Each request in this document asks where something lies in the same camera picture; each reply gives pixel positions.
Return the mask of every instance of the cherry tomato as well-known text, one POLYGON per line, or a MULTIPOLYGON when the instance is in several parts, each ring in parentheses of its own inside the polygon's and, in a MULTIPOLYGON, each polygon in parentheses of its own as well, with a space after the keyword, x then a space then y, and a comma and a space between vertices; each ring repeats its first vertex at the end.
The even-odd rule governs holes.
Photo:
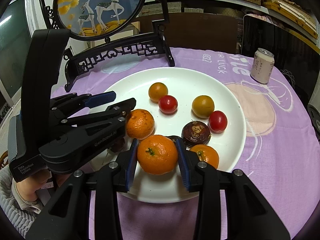
POLYGON ((148 93, 152 101, 158 102, 161 97, 168 94, 168 88, 165 84, 157 82, 151 85, 148 93))
POLYGON ((214 111, 209 117, 209 127, 215 133, 222 133, 228 124, 226 115, 221 111, 214 111))
POLYGON ((192 111, 199 118, 208 118, 214 111, 214 102, 209 96, 198 96, 192 102, 192 111))
POLYGON ((173 96, 163 96, 158 102, 160 110, 165 114, 172 114, 178 108, 178 101, 173 96))
POLYGON ((219 166, 219 155, 215 149, 210 146, 198 144, 193 146, 190 151, 197 153, 199 160, 209 163, 216 169, 219 166))

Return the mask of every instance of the wooden chair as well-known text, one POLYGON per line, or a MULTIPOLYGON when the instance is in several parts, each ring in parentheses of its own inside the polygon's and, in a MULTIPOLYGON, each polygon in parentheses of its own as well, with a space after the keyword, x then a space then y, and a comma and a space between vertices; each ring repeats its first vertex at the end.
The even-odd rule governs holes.
POLYGON ((2 154, 2 156, 0 157, 0 170, 2 169, 2 168, 4 168, 5 166, 7 166, 8 165, 8 159, 7 159, 7 161, 6 162, 4 162, 4 160, 6 159, 6 157, 8 157, 8 151, 5 151, 3 154, 2 154))

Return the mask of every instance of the tangerine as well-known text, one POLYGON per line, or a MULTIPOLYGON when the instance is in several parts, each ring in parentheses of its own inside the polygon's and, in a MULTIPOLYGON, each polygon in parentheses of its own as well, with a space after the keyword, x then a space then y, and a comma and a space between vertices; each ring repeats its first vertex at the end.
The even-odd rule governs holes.
POLYGON ((131 138, 143 140, 147 138, 155 128, 155 120, 149 111, 135 109, 131 111, 127 121, 127 134, 131 138))
POLYGON ((198 144, 193 146, 190 151, 195 152, 199 160, 202 162, 209 163, 211 166, 218 168, 219 155, 215 149, 204 144, 198 144))
POLYGON ((137 158, 145 172, 162 175, 176 167, 178 152, 174 142, 169 138, 151 135, 140 142, 137 158))

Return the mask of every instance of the deer painting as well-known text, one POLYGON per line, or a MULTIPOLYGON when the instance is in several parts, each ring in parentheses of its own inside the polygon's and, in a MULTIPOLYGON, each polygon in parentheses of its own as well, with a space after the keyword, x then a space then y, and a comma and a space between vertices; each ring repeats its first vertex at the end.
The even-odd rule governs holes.
POLYGON ((92 25, 92 30, 95 32, 95 33, 98 33, 97 30, 96 30, 96 26, 94 25, 94 12, 93 10, 90 8, 89 6, 89 2, 90 0, 88 0, 87 2, 85 2, 83 4, 83 6, 80 7, 81 10, 83 10, 83 12, 81 14, 84 14, 84 8, 87 9, 88 11, 88 14, 87 15, 81 15, 78 19, 78 23, 79 23, 79 26, 80 26, 80 31, 82 33, 83 36, 85 36, 85 33, 82 29, 82 25, 84 22, 91 22, 91 25, 92 25))
POLYGON ((118 25, 120 25, 119 15, 124 12, 124 8, 119 4, 119 0, 111 0, 111 2, 101 2, 101 3, 98 3, 96 6, 96 11, 98 16, 97 19, 98 19, 98 22, 100 23, 102 30, 104 31, 108 29, 108 27, 103 23, 101 19, 101 15, 103 11, 110 11, 110 10, 113 10, 115 12, 115 15, 112 15, 110 17, 111 18, 117 17, 118 25))

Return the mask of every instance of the black carved wooden stand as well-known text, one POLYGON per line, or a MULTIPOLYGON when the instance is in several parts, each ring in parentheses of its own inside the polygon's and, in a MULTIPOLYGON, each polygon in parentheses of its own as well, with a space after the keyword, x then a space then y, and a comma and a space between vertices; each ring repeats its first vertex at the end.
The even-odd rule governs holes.
MULTIPOLYGON (((63 28, 63 26, 61 26, 59 22, 55 20, 57 17, 55 12, 56 10, 51 9, 50 6, 46 6, 44 0, 39 1, 47 28, 63 28)), ((164 24, 169 23, 167 0, 156 1, 159 1, 162 4, 164 19, 152 21, 153 32, 142 33, 115 41, 110 41, 110 38, 106 37, 105 44, 83 51, 77 55, 72 55, 70 49, 65 50, 64 59, 68 61, 65 66, 65 75, 67 79, 67 84, 65 85, 66 92, 70 92, 78 76, 88 73, 98 62, 103 61, 106 57, 113 58, 119 54, 137 54, 145 56, 166 54, 169 66, 175 66, 170 47, 168 46, 164 36, 164 24)), ((143 4, 144 1, 140 3, 138 12, 141 10, 143 4)), ((128 21, 127 24, 123 25, 121 29, 123 29, 134 19, 135 16, 132 15, 131 20, 128 21)))

